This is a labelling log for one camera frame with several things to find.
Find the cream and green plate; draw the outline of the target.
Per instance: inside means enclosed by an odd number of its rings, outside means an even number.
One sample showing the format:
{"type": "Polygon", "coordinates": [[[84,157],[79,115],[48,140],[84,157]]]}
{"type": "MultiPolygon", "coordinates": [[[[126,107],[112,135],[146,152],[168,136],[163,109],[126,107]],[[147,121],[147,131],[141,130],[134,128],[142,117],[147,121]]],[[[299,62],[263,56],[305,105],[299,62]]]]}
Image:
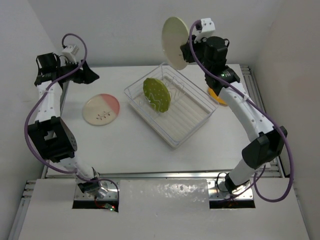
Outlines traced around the cream and green plate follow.
{"type": "Polygon", "coordinates": [[[161,32],[162,50],[167,62],[175,70],[182,70],[188,65],[181,50],[188,38],[189,29],[179,17],[172,16],[165,21],[161,32]]]}

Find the cream and pink plate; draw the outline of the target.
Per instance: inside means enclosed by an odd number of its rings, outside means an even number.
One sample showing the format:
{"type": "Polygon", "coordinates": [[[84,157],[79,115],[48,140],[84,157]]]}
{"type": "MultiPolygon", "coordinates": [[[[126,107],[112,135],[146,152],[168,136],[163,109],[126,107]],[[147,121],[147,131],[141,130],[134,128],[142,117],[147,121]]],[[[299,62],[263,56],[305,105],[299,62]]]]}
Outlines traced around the cream and pink plate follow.
{"type": "Polygon", "coordinates": [[[119,113],[119,101],[113,95],[106,93],[93,96],[82,108],[83,119],[93,126],[108,125],[118,117],[119,113]]]}

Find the yellow dotted plate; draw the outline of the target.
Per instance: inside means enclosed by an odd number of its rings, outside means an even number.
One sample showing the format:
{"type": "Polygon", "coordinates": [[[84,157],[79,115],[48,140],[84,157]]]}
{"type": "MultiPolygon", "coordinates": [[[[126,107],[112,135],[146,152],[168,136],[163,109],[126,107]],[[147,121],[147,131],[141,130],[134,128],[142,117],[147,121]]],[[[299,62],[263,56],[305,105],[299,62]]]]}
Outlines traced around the yellow dotted plate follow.
{"type": "Polygon", "coordinates": [[[216,100],[220,105],[224,106],[224,107],[227,107],[227,103],[222,99],[220,98],[210,87],[207,88],[207,92],[208,94],[214,99],[216,100]]]}

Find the green dotted plate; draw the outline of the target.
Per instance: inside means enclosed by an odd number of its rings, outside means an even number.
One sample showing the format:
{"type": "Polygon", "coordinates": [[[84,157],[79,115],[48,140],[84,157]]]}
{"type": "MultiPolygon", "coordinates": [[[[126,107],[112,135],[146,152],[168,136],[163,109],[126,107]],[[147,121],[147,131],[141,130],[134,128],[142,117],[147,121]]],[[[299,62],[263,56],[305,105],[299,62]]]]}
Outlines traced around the green dotted plate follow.
{"type": "Polygon", "coordinates": [[[169,110],[171,95],[161,80],[148,77],[143,81],[142,89],[144,97],[154,111],[165,113],[169,110]]]}

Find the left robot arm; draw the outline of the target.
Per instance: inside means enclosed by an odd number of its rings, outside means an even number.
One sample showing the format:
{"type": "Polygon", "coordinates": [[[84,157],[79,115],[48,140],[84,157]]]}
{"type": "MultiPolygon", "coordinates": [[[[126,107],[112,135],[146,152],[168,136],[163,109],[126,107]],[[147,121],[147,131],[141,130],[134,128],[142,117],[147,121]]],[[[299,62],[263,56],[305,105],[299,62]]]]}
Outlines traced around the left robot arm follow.
{"type": "Polygon", "coordinates": [[[100,175],[76,156],[76,138],[61,118],[61,96],[64,83],[91,84],[99,75],[85,60],[81,67],[68,59],[62,65],[60,57],[53,52],[37,56],[36,63],[38,75],[34,84],[41,102],[36,107],[34,123],[26,125],[27,138],[51,169],[73,175],[81,192],[96,198],[102,189],[100,175]]]}

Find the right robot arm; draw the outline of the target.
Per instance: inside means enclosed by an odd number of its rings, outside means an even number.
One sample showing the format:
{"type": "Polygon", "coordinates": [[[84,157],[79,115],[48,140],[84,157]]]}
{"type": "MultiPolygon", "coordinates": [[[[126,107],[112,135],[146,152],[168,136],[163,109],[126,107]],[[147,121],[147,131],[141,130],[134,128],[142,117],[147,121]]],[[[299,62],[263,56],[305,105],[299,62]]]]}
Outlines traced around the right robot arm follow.
{"type": "Polygon", "coordinates": [[[208,87],[226,102],[250,141],[241,151],[240,162],[219,185],[223,192],[231,194],[282,153],[288,132],[253,103],[240,77],[226,64],[228,47],[228,39],[211,36],[197,40],[191,35],[180,49],[185,62],[197,63],[204,71],[208,87]]]}

